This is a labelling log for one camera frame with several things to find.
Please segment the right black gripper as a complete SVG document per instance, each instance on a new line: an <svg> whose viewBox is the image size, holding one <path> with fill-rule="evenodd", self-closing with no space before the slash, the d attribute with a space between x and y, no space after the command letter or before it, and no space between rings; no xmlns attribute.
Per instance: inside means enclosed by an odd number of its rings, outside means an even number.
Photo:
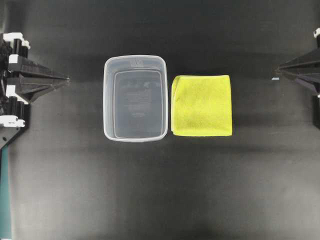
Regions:
<svg viewBox="0 0 320 240"><path fill-rule="evenodd" d="M320 125L320 28L313 32L317 49L281 64L275 74L292 80L312 92L313 123Z"/></svg>

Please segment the left teal robot arm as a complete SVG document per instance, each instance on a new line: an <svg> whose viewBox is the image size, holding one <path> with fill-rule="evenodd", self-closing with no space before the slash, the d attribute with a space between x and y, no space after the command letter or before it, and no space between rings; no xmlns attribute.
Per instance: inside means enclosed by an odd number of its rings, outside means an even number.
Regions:
<svg viewBox="0 0 320 240"><path fill-rule="evenodd" d="M21 32L0 35L0 238L12 239L8 146L29 127L31 104L70 78L28 58Z"/></svg>

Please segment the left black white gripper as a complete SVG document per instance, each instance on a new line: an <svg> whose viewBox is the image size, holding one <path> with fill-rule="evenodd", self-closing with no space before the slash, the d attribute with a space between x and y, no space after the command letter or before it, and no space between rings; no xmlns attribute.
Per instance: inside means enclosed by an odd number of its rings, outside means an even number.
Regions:
<svg viewBox="0 0 320 240"><path fill-rule="evenodd" d="M30 44L20 32L0 34L0 126L23 128L24 111L39 97L68 86L70 78L51 68L26 58ZM49 79L20 79L8 84L8 79L23 76Z"/></svg>

